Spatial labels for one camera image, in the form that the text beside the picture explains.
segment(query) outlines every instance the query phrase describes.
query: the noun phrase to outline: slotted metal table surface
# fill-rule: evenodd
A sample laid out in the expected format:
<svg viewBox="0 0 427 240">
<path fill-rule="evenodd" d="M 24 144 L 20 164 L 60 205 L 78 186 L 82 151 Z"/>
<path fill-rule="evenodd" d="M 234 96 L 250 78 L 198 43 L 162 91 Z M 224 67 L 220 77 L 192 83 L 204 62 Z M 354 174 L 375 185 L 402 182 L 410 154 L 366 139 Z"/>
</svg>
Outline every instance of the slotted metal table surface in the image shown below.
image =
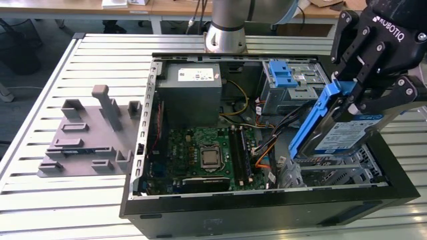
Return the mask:
<svg viewBox="0 0 427 240">
<path fill-rule="evenodd" d="M 250 53 L 329 55 L 331 40 L 247 37 Z M 118 104 L 143 101 L 154 52 L 203 52 L 200 36 L 87 34 L 74 39 L 0 162 L 0 238 L 146 239 L 119 218 L 124 175 L 39 178 L 38 167 L 59 127 L 66 99 L 99 105 L 92 86 L 110 86 Z M 421 198 L 341 227 L 214 236 L 211 239 L 426 239 L 427 122 L 422 110 L 401 115 L 383 137 Z"/>
</svg>

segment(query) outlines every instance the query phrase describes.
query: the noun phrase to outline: power supply label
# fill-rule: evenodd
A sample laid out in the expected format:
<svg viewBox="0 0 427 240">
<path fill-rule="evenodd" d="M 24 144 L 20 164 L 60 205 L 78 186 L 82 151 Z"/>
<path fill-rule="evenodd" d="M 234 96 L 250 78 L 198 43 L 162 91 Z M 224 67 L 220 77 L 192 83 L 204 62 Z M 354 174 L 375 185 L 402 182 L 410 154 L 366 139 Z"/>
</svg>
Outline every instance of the power supply label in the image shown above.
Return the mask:
<svg viewBox="0 0 427 240">
<path fill-rule="evenodd" d="M 182 68 L 178 71 L 178 81 L 179 82 L 215 81 L 214 68 Z"/>
<path fill-rule="evenodd" d="M 350 149 L 366 135 L 366 129 L 378 124 L 383 115 L 358 115 L 350 122 L 335 123 L 318 147 L 317 154 L 337 154 Z"/>
</svg>

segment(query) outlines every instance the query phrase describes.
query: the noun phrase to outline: green motherboard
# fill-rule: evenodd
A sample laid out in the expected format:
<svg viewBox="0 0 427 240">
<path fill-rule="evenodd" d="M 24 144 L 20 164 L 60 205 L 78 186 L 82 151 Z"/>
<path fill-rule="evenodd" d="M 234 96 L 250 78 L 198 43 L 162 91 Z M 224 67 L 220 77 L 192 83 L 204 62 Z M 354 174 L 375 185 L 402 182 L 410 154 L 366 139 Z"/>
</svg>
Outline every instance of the green motherboard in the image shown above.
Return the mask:
<svg viewBox="0 0 427 240">
<path fill-rule="evenodd" d="M 166 175 L 156 178 L 160 195 L 179 193 L 175 185 L 188 178 L 230 178 L 228 191 L 259 190 L 266 188 L 262 171 L 252 174 L 252 182 L 235 182 L 234 159 L 228 128 L 171 129 L 167 139 Z M 247 149 L 256 146 L 255 132 L 244 129 Z"/>
</svg>

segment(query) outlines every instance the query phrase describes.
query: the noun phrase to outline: white box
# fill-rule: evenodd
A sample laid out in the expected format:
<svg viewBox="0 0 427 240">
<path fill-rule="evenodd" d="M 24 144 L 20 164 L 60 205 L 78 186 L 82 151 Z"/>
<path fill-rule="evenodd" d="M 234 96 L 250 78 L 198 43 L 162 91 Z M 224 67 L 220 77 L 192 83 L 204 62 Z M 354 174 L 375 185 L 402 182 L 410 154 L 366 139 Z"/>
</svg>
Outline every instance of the white box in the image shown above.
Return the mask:
<svg viewBox="0 0 427 240">
<path fill-rule="evenodd" d="M 130 4 L 147 5 L 150 0 L 127 0 Z"/>
<path fill-rule="evenodd" d="M 127 0 L 102 0 L 102 9 L 126 9 L 127 7 Z"/>
</svg>

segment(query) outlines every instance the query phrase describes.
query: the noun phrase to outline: ram slot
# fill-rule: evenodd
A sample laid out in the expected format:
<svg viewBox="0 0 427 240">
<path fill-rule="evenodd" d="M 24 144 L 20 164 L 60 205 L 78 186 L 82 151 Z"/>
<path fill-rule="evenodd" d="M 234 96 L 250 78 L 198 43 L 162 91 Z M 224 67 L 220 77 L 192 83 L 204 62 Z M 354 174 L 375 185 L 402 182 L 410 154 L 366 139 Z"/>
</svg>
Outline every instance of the ram slot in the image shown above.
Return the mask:
<svg viewBox="0 0 427 240">
<path fill-rule="evenodd" d="M 236 185 L 243 186 L 244 184 L 252 182 L 250 155 L 247 151 L 243 130 L 232 127 L 228 131 L 228 140 L 234 180 Z"/>
</svg>

